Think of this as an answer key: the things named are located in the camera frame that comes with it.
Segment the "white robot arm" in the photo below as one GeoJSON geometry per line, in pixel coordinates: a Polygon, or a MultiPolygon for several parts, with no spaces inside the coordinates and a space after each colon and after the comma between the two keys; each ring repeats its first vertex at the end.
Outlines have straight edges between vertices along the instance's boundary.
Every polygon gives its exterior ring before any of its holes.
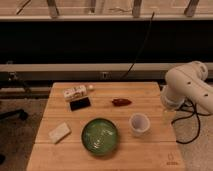
{"type": "Polygon", "coordinates": [[[207,76],[208,68],[200,61],[168,70],[165,74],[166,85],[160,95],[163,106],[167,110],[175,110],[188,98],[213,114],[213,87],[205,82],[207,76]]]}

